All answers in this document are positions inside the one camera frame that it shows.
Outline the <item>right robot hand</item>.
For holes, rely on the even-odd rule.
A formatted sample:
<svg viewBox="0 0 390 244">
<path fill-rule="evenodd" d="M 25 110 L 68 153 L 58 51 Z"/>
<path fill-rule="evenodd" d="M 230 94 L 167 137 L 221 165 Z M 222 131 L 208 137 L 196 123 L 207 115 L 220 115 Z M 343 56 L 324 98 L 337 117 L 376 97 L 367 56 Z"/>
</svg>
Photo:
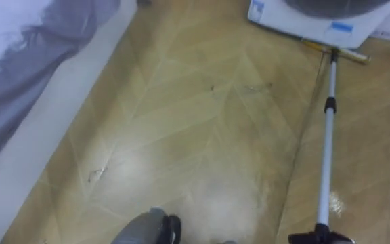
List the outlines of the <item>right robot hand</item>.
<svg viewBox="0 0 390 244">
<path fill-rule="evenodd" d="M 353 239 L 331 231 L 325 224 L 316 224 L 314 231 L 288 235 L 289 244 L 355 244 Z"/>
</svg>

